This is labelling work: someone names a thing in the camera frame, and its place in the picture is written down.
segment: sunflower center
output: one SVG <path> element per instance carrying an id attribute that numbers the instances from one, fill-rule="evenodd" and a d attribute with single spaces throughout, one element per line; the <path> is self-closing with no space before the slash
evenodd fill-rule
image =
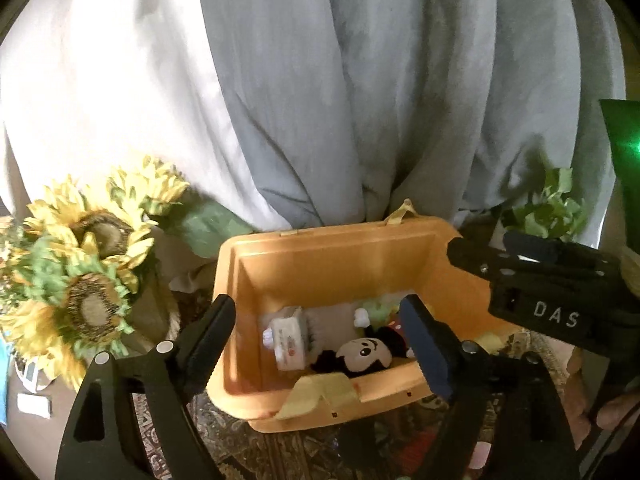
<path id="1" fill-rule="evenodd" d="M 116 215 L 107 211 L 98 211 L 81 219 L 73 227 L 73 232 L 80 243 L 87 231 L 95 235 L 98 256 L 102 260 L 108 256 L 126 253 L 127 241 L 133 229 Z"/>
<path id="2" fill-rule="evenodd" d="M 120 323 L 118 293 L 107 276 L 97 273 L 75 278 L 67 289 L 66 308 L 73 326 L 82 336 L 109 340 Z"/>

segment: patterned rug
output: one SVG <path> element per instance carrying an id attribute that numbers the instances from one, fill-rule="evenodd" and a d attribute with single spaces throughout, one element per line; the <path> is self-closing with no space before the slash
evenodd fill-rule
<path id="1" fill-rule="evenodd" d="M 512 336 L 504 351 L 519 357 L 525 351 L 539 353 L 556 387 L 566 377 L 545 341 L 522 331 Z M 145 449 L 158 479 L 170 480 L 171 472 L 162 456 L 144 395 L 134 396 L 134 405 Z M 497 415 L 497 399 L 489 402 L 479 440 L 491 442 Z M 329 426 L 291 433 L 261 434 L 243 420 L 218 410 L 206 394 L 195 397 L 188 409 L 211 456 L 227 480 L 393 480 L 415 471 L 437 434 L 447 405 L 436 396 L 363 419 L 358 424 Z M 366 462 L 345 459 L 344 443 L 369 438 Z M 371 447 L 378 450 L 372 460 Z M 470 470 L 475 480 L 480 470 Z"/>

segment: plastic bin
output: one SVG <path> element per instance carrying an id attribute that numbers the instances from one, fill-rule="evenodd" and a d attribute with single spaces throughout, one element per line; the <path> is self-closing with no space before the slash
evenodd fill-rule
<path id="1" fill-rule="evenodd" d="M 214 294 L 235 300 L 237 319 L 207 385 L 212 402 L 248 420 L 255 430 L 272 433 L 346 422 L 429 395 L 416 362 L 352 380 L 329 374 L 313 390 L 310 383 L 315 379 L 277 370 L 273 353 L 261 344 L 258 319 L 287 305 L 313 308 L 413 289 L 461 340 L 487 332 L 500 337 L 513 333 L 513 325 L 487 312 L 488 282 L 449 263 L 447 244 L 456 236 L 444 220 L 420 217 L 397 225 L 372 222 L 226 241 L 220 249 Z M 297 395 L 289 397 L 294 386 Z M 303 409 L 306 413 L 281 412 L 293 397 L 309 400 L 318 388 L 325 395 L 310 401 L 311 407 Z"/>

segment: human hand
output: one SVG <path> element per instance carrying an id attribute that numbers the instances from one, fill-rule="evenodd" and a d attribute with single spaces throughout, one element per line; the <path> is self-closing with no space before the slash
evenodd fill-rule
<path id="1" fill-rule="evenodd" d="M 582 381 L 582 349 L 576 348 L 567 363 L 566 370 L 569 373 L 564 395 L 562 396 L 562 406 L 566 413 L 566 418 L 571 427 L 575 448 L 578 449 L 582 441 L 591 430 L 591 423 L 587 418 L 588 400 Z M 640 391 L 623 394 L 605 404 L 596 417 L 598 427 L 606 431 L 613 431 L 622 421 L 623 417 L 633 407 L 640 402 Z M 639 413 L 633 414 L 626 422 L 625 426 L 631 427 L 636 423 Z"/>

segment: stuffed animal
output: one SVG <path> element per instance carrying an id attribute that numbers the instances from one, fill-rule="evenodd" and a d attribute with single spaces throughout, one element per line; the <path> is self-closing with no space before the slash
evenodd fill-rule
<path id="1" fill-rule="evenodd" d="M 396 330 L 388 326 L 374 330 L 363 308 L 355 311 L 354 318 L 354 325 L 364 328 L 365 337 L 345 343 L 337 352 L 324 350 L 311 365 L 313 371 L 342 372 L 353 378 L 389 368 L 394 357 L 407 357 L 406 342 Z"/>

